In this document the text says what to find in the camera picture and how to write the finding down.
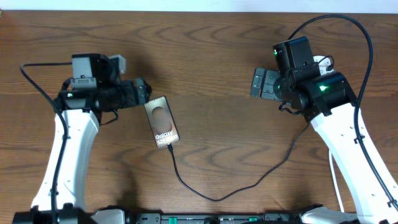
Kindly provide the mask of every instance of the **wood grain surface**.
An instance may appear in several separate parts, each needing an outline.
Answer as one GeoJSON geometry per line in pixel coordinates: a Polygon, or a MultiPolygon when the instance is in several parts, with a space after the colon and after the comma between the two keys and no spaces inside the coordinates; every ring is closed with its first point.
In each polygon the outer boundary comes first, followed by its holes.
{"type": "MultiPolygon", "coordinates": [[[[54,112],[22,77],[21,63],[68,62],[72,54],[121,54],[123,79],[144,77],[152,98],[169,100],[181,141],[174,145],[182,178],[213,198],[255,183],[285,155],[305,126],[278,103],[251,98],[256,67],[276,69],[272,45],[317,14],[4,11],[0,17],[0,223],[30,209],[53,143],[54,112]]],[[[367,128],[398,179],[398,15],[352,15],[367,28],[374,65],[362,109],[367,128]]],[[[368,48],[348,21],[306,27],[314,54],[333,55],[357,93],[368,48]]],[[[51,97],[71,67],[29,68],[51,97]]],[[[111,118],[106,114],[104,119],[111,118]]],[[[262,213],[313,203],[338,209],[328,149],[312,128],[289,161],[256,188],[208,202],[177,180],[168,150],[156,148],[142,106],[101,127],[86,179],[89,212],[107,205],[164,213],[262,213]]],[[[346,210],[355,207],[340,173],[346,210]]]]}

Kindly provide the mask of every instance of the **cable clip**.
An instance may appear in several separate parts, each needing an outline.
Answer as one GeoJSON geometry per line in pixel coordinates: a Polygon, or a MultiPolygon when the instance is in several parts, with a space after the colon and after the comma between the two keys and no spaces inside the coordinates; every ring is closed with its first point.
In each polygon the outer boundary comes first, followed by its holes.
{"type": "MultiPolygon", "coordinates": [[[[62,135],[62,140],[65,138],[65,135],[62,135]]],[[[70,139],[70,136],[67,137],[67,139],[70,139]]]]}
{"type": "MultiPolygon", "coordinates": [[[[361,141],[362,141],[362,139],[364,139],[364,138],[365,138],[365,135],[361,135],[361,141]]],[[[357,140],[358,140],[358,138],[354,138],[355,144],[358,144],[357,140]]]]}
{"type": "Polygon", "coordinates": [[[394,199],[394,200],[391,200],[391,201],[387,202],[388,207],[391,208],[391,204],[393,204],[393,203],[397,203],[397,200],[394,199]]]}

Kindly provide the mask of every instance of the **white robotic arm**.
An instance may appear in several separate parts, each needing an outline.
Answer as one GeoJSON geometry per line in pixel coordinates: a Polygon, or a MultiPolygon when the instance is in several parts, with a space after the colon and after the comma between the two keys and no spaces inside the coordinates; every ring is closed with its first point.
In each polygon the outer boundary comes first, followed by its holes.
{"type": "MultiPolygon", "coordinates": [[[[311,124],[329,147],[336,163],[343,174],[349,191],[354,200],[358,220],[360,223],[379,223],[387,220],[389,223],[398,222],[397,210],[388,204],[389,199],[376,180],[367,160],[356,140],[353,115],[354,107],[347,103],[333,108],[332,115],[323,114],[315,117],[311,124]]],[[[383,163],[368,131],[361,114],[359,126],[364,136],[366,149],[394,198],[398,198],[397,183],[392,178],[385,163],[383,163]]],[[[319,223],[322,213],[311,211],[303,216],[305,223],[319,223]]]]}
{"type": "MultiPolygon", "coordinates": [[[[94,138],[98,133],[99,123],[92,111],[81,109],[62,112],[69,130],[69,137],[63,153],[62,164],[57,184],[57,209],[66,203],[74,207],[85,208],[85,180],[94,138]]],[[[55,137],[49,164],[39,192],[33,199],[32,207],[40,211],[51,210],[51,186],[62,144],[63,126],[55,115],[55,137]]]]}

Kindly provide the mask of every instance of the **green led light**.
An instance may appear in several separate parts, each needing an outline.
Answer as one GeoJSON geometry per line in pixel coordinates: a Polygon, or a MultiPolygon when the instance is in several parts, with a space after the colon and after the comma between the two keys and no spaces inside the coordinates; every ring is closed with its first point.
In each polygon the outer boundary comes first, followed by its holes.
{"type": "Polygon", "coordinates": [[[327,86],[320,86],[321,91],[325,91],[328,87],[327,86]]]}
{"type": "Polygon", "coordinates": [[[177,224],[178,220],[175,217],[170,217],[169,218],[169,224],[177,224]]]}

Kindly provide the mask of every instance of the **black cable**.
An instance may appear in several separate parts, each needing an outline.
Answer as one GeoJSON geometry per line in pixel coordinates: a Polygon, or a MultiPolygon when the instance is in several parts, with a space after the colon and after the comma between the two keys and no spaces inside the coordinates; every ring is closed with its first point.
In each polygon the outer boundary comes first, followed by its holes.
{"type": "Polygon", "coordinates": [[[368,68],[366,70],[365,73],[365,77],[363,79],[362,82],[362,86],[361,89],[359,91],[358,94],[358,100],[355,104],[355,109],[354,109],[354,128],[355,128],[355,134],[356,134],[356,139],[359,142],[359,145],[361,146],[362,152],[369,164],[369,167],[371,168],[371,170],[373,171],[373,174],[375,175],[377,181],[379,182],[381,188],[383,189],[383,191],[386,193],[388,199],[390,200],[388,202],[388,205],[391,206],[391,204],[394,206],[394,208],[398,211],[398,204],[397,201],[393,198],[393,196],[391,195],[390,191],[388,190],[386,184],[383,182],[383,180],[381,179],[379,172],[377,171],[377,169],[375,168],[369,154],[368,151],[365,148],[365,145],[362,141],[362,137],[361,137],[361,132],[359,130],[359,107],[361,106],[361,101],[362,101],[362,97],[364,95],[365,92],[365,88],[366,88],[366,84],[368,82],[368,78],[370,76],[371,73],[371,69],[372,69],[372,63],[373,63],[373,46],[372,46],[372,40],[368,34],[368,32],[366,31],[366,29],[355,19],[349,17],[349,16],[344,16],[344,15],[340,15],[340,14],[329,14],[329,15],[324,15],[324,16],[318,16],[315,17],[313,19],[310,19],[307,22],[304,22],[300,27],[298,27],[292,35],[290,35],[290,37],[287,40],[290,40],[299,30],[301,30],[303,27],[305,27],[306,25],[310,24],[311,22],[315,22],[317,20],[320,19],[327,19],[327,18],[341,18],[341,19],[346,19],[350,22],[352,22],[353,24],[355,24],[364,34],[365,38],[366,38],[366,42],[368,43],[368,49],[369,49],[369,62],[368,62],[368,68]]]}
{"type": "Polygon", "coordinates": [[[172,155],[175,175],[177,176],[177,179],[181,182],[181,184],[184,185],[184,187],[186,187],[187,189],[191,190],[193,193],[195,193],[195,194],[201,196],[202,198],[204,198],[204,199],[206,199],[206,200],[209,200],[209,201],[211,201],[211,202],[220,202],[220,201],[225,200],[225,199],[229,198],[230,196],[232,196],[232,195],[234,195],[234,194],[236,194],[236,193],[238,193],[238,192],[241,192],[241,191],[247,190],[247,189],[251,189],[251,188],[253,188],[253,187],[259,185],[260,182],[261,182],[264,178],[266,178],[272,171],[278,169],[281,165],[283,165],[283,164],[289,159],[289,156],[290,156],[290,154],[292,153],[293,147],[294,147],[294,145],[296,144],[297,140],[299,140],[299,137],[304,133],[305,130],[307,130],[307,128],[310,126],[310,124],[311,124],[311,122],[308,122],[308,124],[306,125],[306,127],[305,127],[305,128],[300,132],[300,134],[298,134],[298,136],[294,139],[294,141],[293,141],[293,143],[292,143],[290,149],[287,151],[287,154],[285,155],[284,159],[283,159],[282,161],[280,161],[278,164],[276,164],[276,165],[275,165],[273,168],[271,168],[269,171],[267,171],[255,184],[250,185],[250,186],[247,186],[247,187],[243,187],[243,188],[238,189],[238,190],[235,190],[234,192],[231,192],[231,193],[228,194],[227,196],[224,196],[224,197],[222,197],[222,198],[220,198],[220,199],[212,199],[212,198],[206,197],[206,196],[204,196],[203,194],[197,192],[196,190],[193,190],[190,186],[188,186],[188,185],[181,179],[180,174],[178,173],[178,169],[177,169],[177,165],[176,165],[176,163],[175,163],[175,158],[174,158],[174,153],[173,153],[173,146],[172,146],[171,144],[168,144],[167,147],[168,147],[168,149],[169,149],[169,151],[170,151],[170,153],[171,153],[171,155],[172,155]]]}
{"type": "Polygon", "coordinates": [[[333,58],[333,56],[331,56],[331,55],[324,56],[324,57],[318,62],[318,64],[320,64],[320,63],[321,63],[324,59],[326,59],[326,58],[331,58],[331,60],[332,60],[331,65],[328,65],[327,68],[326,68],[326,71],[329,72],[329,71],[331,71],[331,70],[333,69],[333,67],[335,66],[335,59],[333,58]]]}
{"type": "Polygon", "coordinates": [[[54,109],[55,113],[58,115],[58,117],[61,120],[62,126],[63,126],[63,138],[62,138],[62,145],[61,145],[61,150],[60,154],[58,156],[58,161],[57,165],[55,166],[54,170],[54,177],[52,179],[52,186],[51,186],[51,215],[52,215],[52,220],[54,223],[58,223],[58,218],[57,218],[57,182],[58,182],[58,174],[60,172],[61,168],[61,162],[62,162],[62,157],[63,157],[63,152],[65,151],[65,146],[67,144],[67,139],[68,139],[68,126],[67,123],[65,122],[65,119],[63,118],[61,112],[58,110],[57,106],[55,103],[52,101],[52,99],[44,92],[41,87],[36,84],[35,81],[33,81],[25,72],[24,67],[32,67],[32,66],[58,66],[58,65],[71,65],[71,62],[65,62],[65,63],[27,63],[27,64],[22,64],[20,67],[20,70],[23,74],[23,76],[32,84],[37,91],[39,91],[44,98],[51,104],[52,108],[54,109]]]}
{"type": "Polygon", "coordinates": [[[68,89],[71,79],[72,78],[68,78],[67,80],[63,81],[62,86],[61,86],[61,90],[67,90],[68,89]]]}
{"type": "Polygon", "coordinates": [[[283,101],[283,102],[279,105],[278,110],[279,110],[279,111],[287,111],[288,113],[290,113],[290,114],[292,114],[292,115],[294,115],[294,116],[298,116],[298,115],[301,114],[302,111],[300,111],[300,110],[293,112],[293,111],[291,111],[289,108],[285,108],[286,103],[287,103],[286,101],[283,101]]]}
{"type": "Polygon", "coordinates": [[[110,123],[112,123],[112,122],[117,121],[117,120],[119,119],[119,113],[118,113],[117,110],[113,110],[113,113],[114,113],[114,115],[115,115],[115,118],[113,118],[112,120],[110,120],[110,121],[108,121],[108,122],[106,122],[106,123],[100,124],[100,126],[106,125],[106,124],[110,124],[110,123]]]}

